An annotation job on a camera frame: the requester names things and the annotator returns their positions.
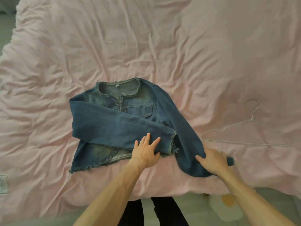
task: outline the white clothing tag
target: white clothing tag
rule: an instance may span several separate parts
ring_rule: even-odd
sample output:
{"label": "white clothing tag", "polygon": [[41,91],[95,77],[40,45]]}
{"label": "white clothing tag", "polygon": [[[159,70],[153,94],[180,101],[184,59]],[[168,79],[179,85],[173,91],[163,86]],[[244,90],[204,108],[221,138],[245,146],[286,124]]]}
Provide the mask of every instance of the white clothing tag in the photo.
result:
{"label": "white clothing tag", "polygon": [[8,175],[0,174],[0,195],[7,195],[8,194],[7,176]]}

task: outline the hanger hook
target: hanger hook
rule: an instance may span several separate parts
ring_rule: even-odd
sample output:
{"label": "hanger hook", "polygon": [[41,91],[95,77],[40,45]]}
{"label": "hanger hook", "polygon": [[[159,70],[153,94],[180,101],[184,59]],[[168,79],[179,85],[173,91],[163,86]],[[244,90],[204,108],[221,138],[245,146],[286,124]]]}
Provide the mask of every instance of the hanger hook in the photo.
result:
{"label": "hanger hook", "polygon": [[259,102],[258,101],[256,101],[255,99],[249,99],[249,100],[247,100],[244,104],[246,104],[247,102],[249,102],[249,101],[255,101],[256,103],[257,103],[257,107],[256,107],[256,109],[253,111],[253,113],[255,113],[255,111],[258,109],[258,107],[259,107]]}

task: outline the wrinkled fabric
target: wrinkled fabric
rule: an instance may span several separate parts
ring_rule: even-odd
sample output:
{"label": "wrinkled fabric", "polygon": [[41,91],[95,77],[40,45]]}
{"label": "wrinkled fabric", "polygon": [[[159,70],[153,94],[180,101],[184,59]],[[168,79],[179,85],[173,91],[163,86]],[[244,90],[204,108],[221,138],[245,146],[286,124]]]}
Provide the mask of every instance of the wrinkled fabric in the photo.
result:
{"label": "wrinkled fabric", "polygon": [[[299,9],[301,0],[21,0],[0,58],[0,174],[9,184],[0,224],[88,205],[122,171],[127,159],[68,173],[79,143],[69,99],[133,77],[166,91],[198,137],[250,119],[255,108],[243,103],[256,99],[254,119],[294,147],[202,143],[233,157],[250,186],[301,198]],[[265,133],[243,125],[227,137],[270,142]],[[143,171],[130,199],[186,192],[229,191],[216,176],[184,173],[171,155]]]}
{"label": "wrinkled fabric", "polygon": [[[157,85],[139,78],[101,82],[70,99],[72,136],[80,139],[70,172],[130,159],[134,141],[146,132],[161,137],[155,152],[175,153],[179,167],[194,177],[208,177],[195,159],[206,157],[201,140]],[[228,157],[228,165],[234,160]]]}

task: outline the chest pocket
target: chest pocket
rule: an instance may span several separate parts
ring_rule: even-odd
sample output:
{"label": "chest pocket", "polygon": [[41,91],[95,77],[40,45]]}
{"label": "chest pocket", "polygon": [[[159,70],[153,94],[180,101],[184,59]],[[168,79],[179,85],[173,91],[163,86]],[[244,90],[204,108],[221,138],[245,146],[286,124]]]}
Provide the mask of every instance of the chest pocket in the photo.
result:
{"label": "chest pocket", "polygon": [[127,108],[127,113],[142,118],[147,118],[152,114],[152,106],[138,106]]}

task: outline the hand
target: hand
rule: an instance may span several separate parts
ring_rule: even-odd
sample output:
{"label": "hand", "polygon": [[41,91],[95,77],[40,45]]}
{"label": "hand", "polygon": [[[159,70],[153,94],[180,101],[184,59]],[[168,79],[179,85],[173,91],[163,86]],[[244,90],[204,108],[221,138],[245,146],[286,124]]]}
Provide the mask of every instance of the hand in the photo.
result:
{"label": "hand", "polygon": [[195,156],[195,159],[208,172],[220,176],[222,172],[227,171],[230,167],[227,163],[227,155],[224,152],[219,152],[216,149],[205,148],[206,158]]}
{"label": "hand", "polygon": [[149,145],[150,137],[150,133],[147,133],[147,135],[141,139],[139,145],[138,140],[135,141],[132,158],[130,159],[131,162],[137,163],[142,169],[154,166],[160,159],[160,153],[158,152],[156,155],[154,153],[155,147],[160,142],[160,137]]}

